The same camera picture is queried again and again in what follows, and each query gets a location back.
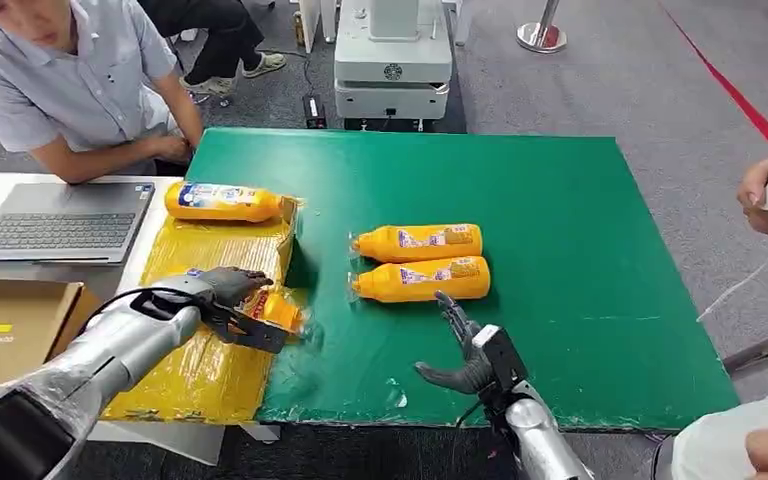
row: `yellow bottle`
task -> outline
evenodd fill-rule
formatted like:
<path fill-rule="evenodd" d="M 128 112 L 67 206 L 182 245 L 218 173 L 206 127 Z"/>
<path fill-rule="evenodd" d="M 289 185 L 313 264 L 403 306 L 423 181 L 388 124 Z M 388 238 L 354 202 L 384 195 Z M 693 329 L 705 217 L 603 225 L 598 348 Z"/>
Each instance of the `yellow bottle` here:
<path fill-rule="evenodd" d="M 166 191 L 166 210 L 182 220 L 262 222 L 281 214 L 283 197 L 262 188 L 178 182 Z"/>
<path fill-rule="evenodd" d="M 257 319 L 269 320 L 284 330 L 298 335 L 304 323 L 302 309 L 288 302 L 280 291 L 258 290 L 246 299 L 242 311 Z"/>
<path fill-rule="evenodd" d="M 455 299 L 482 298 L 490 291 L 490 268 L 483 257 L 387 263 L 350 281 L 358 296 L 385 303 L 434 300 L 437 290 Z"/>
<path fill-rule="evenodd" d="M 352 250 L 379 262 L 413 262 L 481 255 L 478 225 L 384 226 L 352 239 Z"/>

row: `gray carpet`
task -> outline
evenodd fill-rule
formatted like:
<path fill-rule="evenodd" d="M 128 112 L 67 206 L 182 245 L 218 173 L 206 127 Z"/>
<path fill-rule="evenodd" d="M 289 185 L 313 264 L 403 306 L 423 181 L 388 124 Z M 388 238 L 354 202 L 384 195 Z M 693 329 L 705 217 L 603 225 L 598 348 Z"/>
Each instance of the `gray carpet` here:
<path fill-rule="evenodd" d="M 554 56 L 531 54 L 514 41 L 518 24 L 539 19 L 542 1 L 466 1 L 478 10 L 471 38 L 456 55 L 469 131 L 616 136 L 700 311 L 768 259 L 768 239 L 747 228 L 734 202 L 744 168 L 768 156 L 768 145 L 655 0 L 563 0 L 556 23 L 568 33 L 569 47 Z M 662 1 L 768 116 L 768 2 Z M 281 36 L 290 28 L 285 14 L 252 11 L 270 29 L 265 47 L 294 48 L 275 40 L 290 38 Z M 327 51 L 320 44 L 314 55 Z M 241 83 L 234 107 L 205 107 L 208 122 L 299 125 L 297 97 L 306 88 L 301 66 L 292 59 L 280 73 Z M 330 95 L 330 62 L 311 66 L 320 93 Z M 328 114 L 335 125 L 333 108 Z M 0 148 L 0 170 L 33 169 Z M 721 356 L 766 337 L 768 265 L 703 321 Z M 736 384 L 742 398 L 758 398 L 768 393 L 768 368 Z M 461 434 L 471 446 L 456 448 L 454 467 L 451 431 L 302 426 L 271 447 L 230 432 L 217 469 L 173 455 L 164 462 L 154 447 L 91 444 L 79 478 L 369 478 L 385 452 L 397 459 L 386 465 L 386 478 L 510 478 L 507 457 L 488 458 L 496 443 L 486 431 Z M 648 478 L 652 444 L 642 437 L 570 439 L 601 478 Z M 332 441 L 334 448 L 323 447 Z"/>

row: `metal pole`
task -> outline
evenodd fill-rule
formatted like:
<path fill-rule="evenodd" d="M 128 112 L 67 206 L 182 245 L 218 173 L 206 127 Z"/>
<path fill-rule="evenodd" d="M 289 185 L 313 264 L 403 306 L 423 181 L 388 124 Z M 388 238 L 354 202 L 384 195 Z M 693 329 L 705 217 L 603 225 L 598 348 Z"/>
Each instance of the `metal pole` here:
<path fill-rule="evenodd" d="M 552 24 L 558 0 L 548 0 L 540 23 L 526 23 L 517 29 L 517 43 L 537 53 L 555 53 L 567 46 L 567 35 Z"/>

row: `laptop keyboard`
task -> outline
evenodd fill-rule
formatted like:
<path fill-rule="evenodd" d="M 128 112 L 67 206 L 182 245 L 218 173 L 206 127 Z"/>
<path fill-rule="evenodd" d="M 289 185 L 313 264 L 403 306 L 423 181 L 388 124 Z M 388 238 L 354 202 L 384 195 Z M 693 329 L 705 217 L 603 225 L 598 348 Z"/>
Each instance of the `laptop keyboard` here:
<path fill-rule="evenodd" d="M 0 250 L 118 248 L 136 215 L 7 214 L 0 219 Z"/>

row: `gray laptop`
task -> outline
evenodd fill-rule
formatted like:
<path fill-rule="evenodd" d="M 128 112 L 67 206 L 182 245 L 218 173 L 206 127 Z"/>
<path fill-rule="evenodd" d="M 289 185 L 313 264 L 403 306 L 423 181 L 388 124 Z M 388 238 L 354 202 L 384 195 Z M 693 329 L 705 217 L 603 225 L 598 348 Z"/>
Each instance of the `gray laptop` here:
<path fill-rule="evenodd" d="M 0 209 L 0 261 L 122 262 L 145 216 L 151 183 L 28 183 Z"/>

